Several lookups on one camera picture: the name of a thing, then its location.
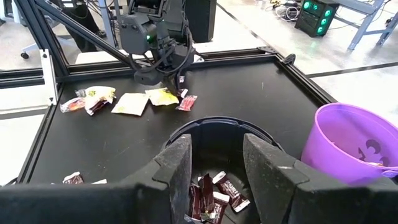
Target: black bin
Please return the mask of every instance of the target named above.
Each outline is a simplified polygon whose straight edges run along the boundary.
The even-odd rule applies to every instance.
[[[214,177],[217,173],[225,171],[235,187],[251,201],[249,206],[239,213],[235,213],[228,205],[223,223],[260,223],[243,159],[243,138],[247,133],[254,134],[283,151],[268,133],[256,125],[236,118],[220,116],[187,123],[177,129],[163,146],[165,149],[181,135],[190,134],[192,139],[192,182],[197,183],[198,177],[207,173]]]

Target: workbench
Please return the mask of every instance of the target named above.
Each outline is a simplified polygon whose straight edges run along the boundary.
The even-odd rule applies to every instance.
[[[65,83],[57,106],[50,106],[18,178],[20,183],[59,183],[79,171],[87,182],[117,182],[156,156],[169,136],[187,122],[207,116],[230,116],[263,128],[287,153],[300,158],[319,106],[335,100],[279,54],[258,49],[205,54],[186,72],[183,88],[197,95],[190,112],[175,105],[146,106],[141,117],[112,114],[116,104],[93,116],[84,110],[62,113],[59,104],[75,90],[95,85],[124,93],[143,93],[132,77]]]

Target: yellow snack packet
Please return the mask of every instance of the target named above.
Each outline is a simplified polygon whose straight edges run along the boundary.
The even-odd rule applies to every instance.
[[[160,88],[156,90],[145,90],[149,96],[150,102],[154,106],[171,105],[173,103],[180,103],[178,98],[171,94],[167,88]]]
[[[141,116],[148,102],[148,95],[144,93],[125,93],[113,108],[112,113],[125,113]]]

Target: purple bucket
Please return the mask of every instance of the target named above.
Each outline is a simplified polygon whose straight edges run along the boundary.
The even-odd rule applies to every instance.
[[[351,185],[398,175],[398,129],[381,117],[342,103],[315,113],[302,162]]]

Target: gray floor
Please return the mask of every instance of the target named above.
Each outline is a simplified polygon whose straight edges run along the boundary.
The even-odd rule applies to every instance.
[[[380,35],[365,36],[354,51],[347,50],[357,29],[347,26],[329,30],[324,38],[309,38],[307,34],[294,28],[293,22],[286,22],[276,17],[273,11],[267,11],[268,1],[253,0],[218,0],[223,8],[236,17],[244,26],[258,34],[282,55],[296,54],[296,66],[305,74],[329,72],[345,68],[367,65],[379,65],[398,61],[398,32],[394,32],[383,46],[375,46]],[[352,22],[360,21],[363,16],[342,9],[341,17]],[[386,19],[393,16],[383,12],[372,23],[369,30],[382,29]],[[333,20],[330,28],[345,24]]]
[[[294,29],[294,25],[281,21],[273,12],[264,10],[266,2],[253,0],[218,0],[218,3],[237,19],[234,21],[220,8],[216,13],[215,38],[212,43],[202,44],[198,49],[231,50],[265,45],[263,40],[283,55],[295,53],[296,66],[305,74],[328,72],[345,68],[378,65],[398,61],[398,33],[391,35],[382,47],[375,47],[379,35],[365,37],[356,50],[349,51],[356,29],[344,27],[330,30],[320,39],[311,39]],[[384,21],[398,10],[398,2],[390,2],[372,29],[382,28]],[[347,10],[339,15],[353,22],[361,20]],[[94,14],[97,24],[103,27],[99,15]],[[331,27],[344,24],[334,20]],[[63,25],[53,29],[57,35],[65,35]],[[260,38],[252,36],[255,32]],[[19,24],[6,23],[0,26],[0,69],[32,68],[40,66],[39,52],[29,52],[30,59],[20,57],[21,49],[34,43],[29,30]],[[63,47],[70,63],[75,63],[80,51],[77,47]],[[329,77],[313,78],[338,101],[369,109],[398,126],[398,68],[382,68],[365,72],[346,73]],[[26,109],[25,107],[46,104],[43,86],[30,86],[11,90],[0,90],[0,114]],[[19,173],[42,116],[7,119],[0,121],[0,185]]]

